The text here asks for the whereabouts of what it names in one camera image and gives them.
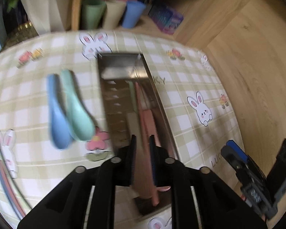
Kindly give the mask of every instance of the beige cup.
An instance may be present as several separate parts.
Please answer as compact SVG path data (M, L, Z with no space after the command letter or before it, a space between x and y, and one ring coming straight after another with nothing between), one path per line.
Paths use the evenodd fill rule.
M122 0L105 0L107 4L103 17L104 29L115 29L125 11L126 2Z

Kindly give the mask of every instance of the potted plant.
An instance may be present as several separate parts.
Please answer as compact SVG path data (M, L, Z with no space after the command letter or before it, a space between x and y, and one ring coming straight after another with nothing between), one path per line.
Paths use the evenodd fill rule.
M7 0L8 10L18 0ZM29 20L39 35L65 31L71 25L72 0L21 0Z

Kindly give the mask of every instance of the blue cup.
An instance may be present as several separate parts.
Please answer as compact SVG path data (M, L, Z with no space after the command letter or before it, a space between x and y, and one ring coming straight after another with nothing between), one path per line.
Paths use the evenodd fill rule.
M145 8L146 5L144 3L134 0L128 0L124 19L122 22L122 27L133 28L139 21Z

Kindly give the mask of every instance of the spoon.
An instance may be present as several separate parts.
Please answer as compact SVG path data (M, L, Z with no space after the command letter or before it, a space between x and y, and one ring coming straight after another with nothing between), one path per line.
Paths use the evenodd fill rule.
M60 78L66 93L67 120L71 135L77 141L90 141L95 134L95 126L76 94L71 72L68 69L62 70Z
M66 149L72 142L72 137L66 116L58 103L56 85L57 80L58 77L55 74L48 75L47 77L50 135L54 146L57 149L63 150Z

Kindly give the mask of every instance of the blue spoon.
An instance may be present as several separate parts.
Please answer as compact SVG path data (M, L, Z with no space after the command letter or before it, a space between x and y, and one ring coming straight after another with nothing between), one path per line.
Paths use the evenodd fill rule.
M47 77L47 94L49 104L50 135L57 149L66 149L72 142L69 124L57 99L57 80L55 74Z

